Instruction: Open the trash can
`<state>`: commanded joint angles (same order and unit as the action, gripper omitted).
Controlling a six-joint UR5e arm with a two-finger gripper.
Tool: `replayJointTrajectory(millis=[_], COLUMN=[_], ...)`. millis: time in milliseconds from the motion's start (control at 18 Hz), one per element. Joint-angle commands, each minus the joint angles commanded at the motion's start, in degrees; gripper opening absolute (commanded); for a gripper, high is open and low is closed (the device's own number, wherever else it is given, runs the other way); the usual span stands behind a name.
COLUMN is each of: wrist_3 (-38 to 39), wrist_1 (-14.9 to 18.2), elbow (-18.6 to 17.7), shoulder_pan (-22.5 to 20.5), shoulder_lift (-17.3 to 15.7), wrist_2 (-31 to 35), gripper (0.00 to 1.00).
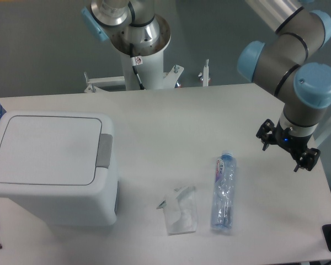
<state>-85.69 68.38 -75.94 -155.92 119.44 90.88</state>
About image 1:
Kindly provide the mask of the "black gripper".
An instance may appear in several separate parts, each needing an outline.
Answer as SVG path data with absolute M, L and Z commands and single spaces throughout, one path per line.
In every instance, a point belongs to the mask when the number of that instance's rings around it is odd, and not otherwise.
M 311 136 L 312 134 L 307 136 L 290 135 L 280 124 L 275 127 L 270 119 L 263 122 L 256 133 L 256 137 L 263 144 L 263 151 L 270 145 L 277 144 L 292 156 L 296 161 L 294 172 L 297 172 L 300 168 L 311 171 L 318 162 L 321 151 L 308 147 Z

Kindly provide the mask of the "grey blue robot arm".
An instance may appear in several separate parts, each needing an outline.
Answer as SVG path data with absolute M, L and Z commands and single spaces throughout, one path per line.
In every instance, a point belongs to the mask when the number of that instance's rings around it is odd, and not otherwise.
M 331 67 L 308 59 L 331 38 L 331 17 L 319 10 L 309 12 L 299 1 L 248 4 L 277 39 L 270 45 L 248 44 L 237 70 L 284 104 L 278 123 L 263 122 L 257 138 L 264 148 L 280 146 L 297 168 L 310 171 L 321 153 L 309 148 L 308 141 L 331 105 Z M 163 71 L 171 33 L 167 21 L 156 14 L 154 1 L 90 1 L 81 15 L 90 33 L 110 41 L 120 54 L 128 91 L 175 88 L 183 69 Z

